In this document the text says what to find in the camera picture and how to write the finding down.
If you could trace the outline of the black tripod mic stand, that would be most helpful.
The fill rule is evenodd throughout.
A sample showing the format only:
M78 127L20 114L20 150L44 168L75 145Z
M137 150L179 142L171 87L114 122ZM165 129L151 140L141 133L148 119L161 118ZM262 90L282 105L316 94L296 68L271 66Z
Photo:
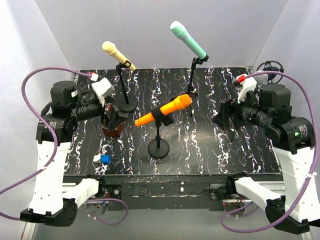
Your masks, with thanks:
M206 55L202 59L200 59L199 57L194 57L192 60L191 69L190 69L189 84L187 85L187 92L186 92L191 99L198 95L197 92L194 92L195 87L193 86L193 77L194 77L195 69L196 69L197 65L202 65L204 62L207 62L208 60L209 60L208 55Z

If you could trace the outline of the orange microphone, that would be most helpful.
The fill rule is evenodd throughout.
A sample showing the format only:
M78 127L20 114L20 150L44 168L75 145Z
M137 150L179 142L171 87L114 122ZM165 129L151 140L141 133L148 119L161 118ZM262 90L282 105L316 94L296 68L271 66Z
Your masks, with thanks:
M192 99L188 94L176 97L173 101L153 110L152 112L140 117L134 123L136 127L147 125L155 120L162 120L165 116L191 105Z

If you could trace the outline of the round base mic stand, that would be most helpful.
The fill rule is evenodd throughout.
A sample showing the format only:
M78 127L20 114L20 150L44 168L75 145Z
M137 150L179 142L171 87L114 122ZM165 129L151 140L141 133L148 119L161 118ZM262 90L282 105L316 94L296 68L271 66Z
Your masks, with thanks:
M149 142L147 151L151 158L163 159L169 154L170 146L169 143L161 137L160 127L162 124L167 127L173 124L175 120L171 113L164 115L159 107L154 109L151 115L155 118L156 135L155 139Z

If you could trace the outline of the mint green microphone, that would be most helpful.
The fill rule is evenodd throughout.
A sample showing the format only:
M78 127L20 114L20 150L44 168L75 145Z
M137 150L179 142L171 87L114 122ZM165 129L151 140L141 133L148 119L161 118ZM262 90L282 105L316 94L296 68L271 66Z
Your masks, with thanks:
M170 30L172 33L185 43L203 62L209 60L208 54L203 50L203 48L193 39L193 37L188 33L184 25L179 21L173 21L170 25Z

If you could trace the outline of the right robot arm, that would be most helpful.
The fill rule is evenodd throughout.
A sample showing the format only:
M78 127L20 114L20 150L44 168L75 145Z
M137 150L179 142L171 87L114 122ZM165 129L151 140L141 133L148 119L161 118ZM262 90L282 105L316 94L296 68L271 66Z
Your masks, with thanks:
M300 235L320 225L320 202L309 172L316 139L308 119L292 116L290 102L291 91L284 85L265 84L259 92L250 89L222 100L213 120L224 131L245 124L263 129L280 163L285 193L275 193L241 172L227 178L227 195L232 199L247 197L264 210L275 229Z

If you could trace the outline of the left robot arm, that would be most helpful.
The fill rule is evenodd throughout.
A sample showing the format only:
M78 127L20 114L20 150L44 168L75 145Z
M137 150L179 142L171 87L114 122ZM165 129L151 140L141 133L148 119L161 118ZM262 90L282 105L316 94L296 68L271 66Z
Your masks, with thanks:
M53 85L51 101L43 108L37 125L37 175L31 202L20 213L21 221L69 227L81 205L91 198L102 200L106 196L106 181L101 176L88 174L67 192L63 192L63 178L78 121L103 117L107 99L114 90L106 78L83 91L72 81Z

